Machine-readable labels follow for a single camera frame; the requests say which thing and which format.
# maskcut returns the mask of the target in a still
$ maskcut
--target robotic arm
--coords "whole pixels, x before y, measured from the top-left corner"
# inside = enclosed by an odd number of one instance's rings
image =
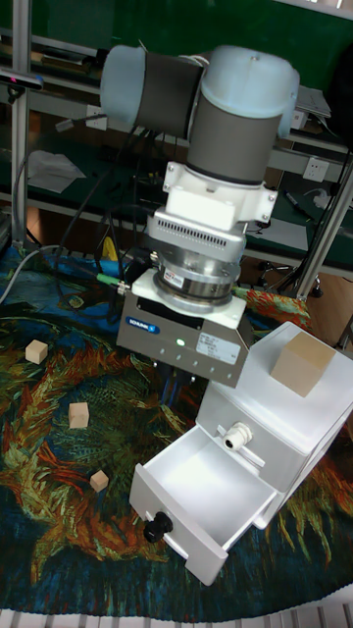
[[[166,381],[177,367],[175,393],[195,375],[236,385],[245,304],[231,288],[247,223],[271,218],[277,194],[263,177],[298,86],[286,61],[233,46],[217,48],[206,68],[125,46],[107,57],[103,112],[189,141],[186,165],[168,164],[166,207],[148,219],[158,270],[127,293],[118,336],[160,364]]]

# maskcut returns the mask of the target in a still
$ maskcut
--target green wall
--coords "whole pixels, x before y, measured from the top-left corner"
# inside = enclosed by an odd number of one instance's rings
[[[32,0],[35,34],[91,47],[144,45],[169,54],[227,43],[288,59],[309,87],[328,85],[353,22],[274,0]],[[11,0],[0,26],[11,27]]]

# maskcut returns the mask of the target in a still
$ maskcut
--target open drawer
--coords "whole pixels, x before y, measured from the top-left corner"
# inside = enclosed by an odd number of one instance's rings
[[[165,541],[211,585],[227,551],[277,492],[196,426],[146,465],[137,465],[130,503],[143,520],[164,512]]]

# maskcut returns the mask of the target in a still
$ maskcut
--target cable connector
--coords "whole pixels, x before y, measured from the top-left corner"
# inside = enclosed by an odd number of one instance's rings
[[[63,131],[68,131],[69,129],[73,129],[74,126],[75,126],[74,122],[71,120],[71,118],[68,118],[67,120],[58,122],[58,124],[55,125],[55,129],[57,130],[58,133],[62,133]]]
[[[116,286],[118,289],[118,294],[120,296],[125,296],[126,292],[130,290],[130,285],[122,282],[120,279],[116,277],[110,277],[109,275],[104,275],[103,273],[98,273],[97,280],[101,284],[106,284],[106,286]]]

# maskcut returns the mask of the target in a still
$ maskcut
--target white plastic box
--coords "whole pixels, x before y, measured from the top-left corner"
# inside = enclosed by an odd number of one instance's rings
[[[301,330],[285,323],[254,345],[236,389],[209,384],[197,425],[146,465],[137,465],[130,503],[144,520],[173,523],[165,541],[211,585],[227,552],[252,525],[265,527],[325,453],[353,403],[353,362],[336,353],[301,397],[270,375]],[[223,436],[237,421],[252,440],[237,452]]]

